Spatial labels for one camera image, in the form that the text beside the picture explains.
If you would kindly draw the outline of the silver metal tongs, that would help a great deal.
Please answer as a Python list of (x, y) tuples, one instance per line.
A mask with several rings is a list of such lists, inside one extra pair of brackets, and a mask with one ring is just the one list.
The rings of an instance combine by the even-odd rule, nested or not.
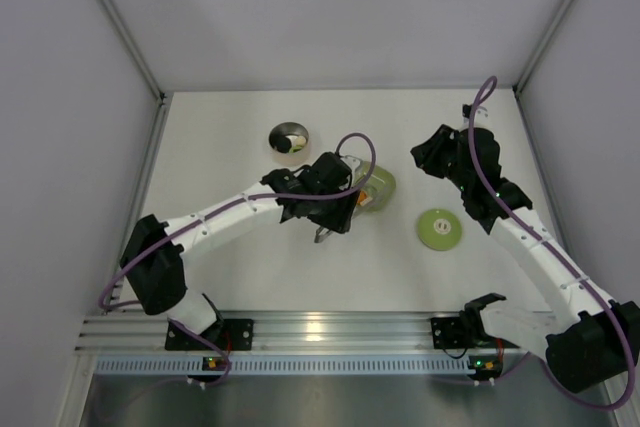
[[(346, 155), (342, 158), (342, 160), (351, 168), (351, 171), (352, 171), (351, 186), (355, 186), (356, 184), (359, 184), (364, 179), (365, 175), (371, 170), (371, 163), (361, 158), (351, 156), (351, 155)], [(355, 208), (351, 216), (352, 220), (362, 215), (365, 211), (371, 210), (373, 204), (375, 203), (377, 190), (371, 183), (371, 180), (372, 180), (372, 177), (370, 177), (367, 180), (367, 182), (364, 184), (364, 186), (361, 188), (361, 190), (364, 190), (369, 195), (370, 201), (363, 206), (359, 206), (356, 201)], [(325, 227), (319, 227), (315, 232), (314, 242), (322, 243), (332, 234), (333, 234), (332, 230)]]

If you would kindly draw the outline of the black oval food piece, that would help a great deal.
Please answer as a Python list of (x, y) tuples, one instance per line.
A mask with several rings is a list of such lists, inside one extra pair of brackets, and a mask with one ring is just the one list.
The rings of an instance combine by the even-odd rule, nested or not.
[(291, 139), (288, 136), (277, 136), (273, 142), (273, 147), (280, 153), (289, 153), (292, 148)]

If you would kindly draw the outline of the orange round food piece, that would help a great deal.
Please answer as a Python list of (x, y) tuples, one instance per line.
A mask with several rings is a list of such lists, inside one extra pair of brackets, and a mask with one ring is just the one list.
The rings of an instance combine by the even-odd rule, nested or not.
[(370, 201), (369, 195), (364, 190), (361, 190), (358, 195), (357, 204), (359, 206), (363, 206), (363, 205), (366, 205), (369, 201)]

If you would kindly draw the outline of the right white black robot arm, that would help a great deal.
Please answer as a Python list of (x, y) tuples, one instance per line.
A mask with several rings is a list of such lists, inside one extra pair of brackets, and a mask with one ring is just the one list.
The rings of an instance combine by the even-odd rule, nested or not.
[(551, 310), (545, 319), (509, 307), (501, 294), (487, 294), (461, 312), (471, 341), (500, 338), (526, 350), (571, 393), (635, 369), (637, 304), (615, 301), (569, 258), (531, 199), (503, 176), (500, 145), (490, 130), (441, 125), (411, 155), (420, 170), (459, 190), (465, 212), (511, 255)]

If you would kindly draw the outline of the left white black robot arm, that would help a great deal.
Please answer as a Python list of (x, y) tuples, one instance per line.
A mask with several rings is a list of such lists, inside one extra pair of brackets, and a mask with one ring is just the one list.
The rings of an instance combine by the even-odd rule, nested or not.
[(169, 220), (150, 214), (138, 220), (121, 268), (142, 310), (164, 315), (195, 334), (220, 327), (206, 294), (188, 287), (186, 270), (208, 254), (253, 230), (307, 219), (336, 233), (349, 230), (359, 192), (360, 159), (323, 153), (297, 171), (277, 169), (231, 199)]

